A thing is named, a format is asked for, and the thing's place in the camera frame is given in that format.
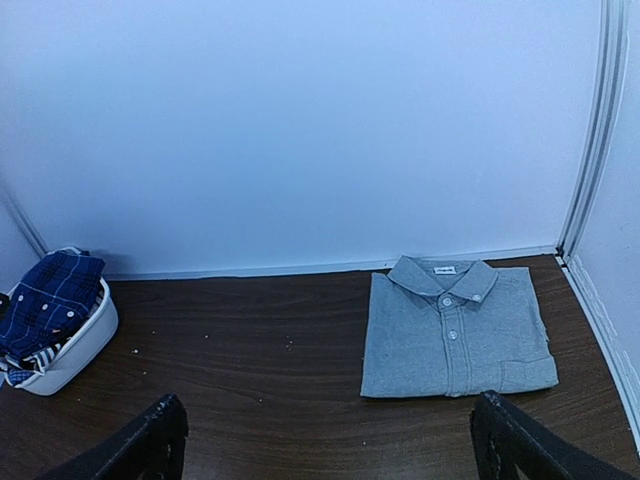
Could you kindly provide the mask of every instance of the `white wall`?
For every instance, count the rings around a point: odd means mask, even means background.
[[[38,256],[0,201],[0,292],[8,293],[37,261]]]
[[[0,156],[51,247],[175,272],[555,244],[598,2],[0,6]]]
[[[640,5],[631,2],[629,8],[629,57],[620,113],[576,253],[609,314],[617,340],[631,366],[640,372]]]

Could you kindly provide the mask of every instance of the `wood grain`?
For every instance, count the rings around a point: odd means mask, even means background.
[[[604,359],[552,256],[529,266],[560,385],[509,399],[640,476]],[[113,283],[121,326],[68,387],[0,395],[0,478],[99,443],[165,392],[187,408],[186,479],[476,478],[474,398],[358,396],[370,274]]]

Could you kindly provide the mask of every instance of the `blue checkered fabric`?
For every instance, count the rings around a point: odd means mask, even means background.
[[[29,372],[27,370],[9,370],[7,375],[5,376],[7,383],[12,387],[17,387],[25,380],[29,380],[34,375],[37,375],[35,372]]]
[[[0,322],[0,355],[23,359],[64,341],[84,323],[100,291],[104,261],[50,253],[22,278]]]

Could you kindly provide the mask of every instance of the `gray shirt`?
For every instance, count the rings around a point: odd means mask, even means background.
[[[373,274],[364,397],[516,393],[558,384],[528,268],[402,257]]]

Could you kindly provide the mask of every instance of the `metal frame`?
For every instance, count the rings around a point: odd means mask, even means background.
[[[627,2],[603,0],[596,85],[578,183],[558,241],[565,262],[580,242],[609,152],[618,116],[627,55]]]

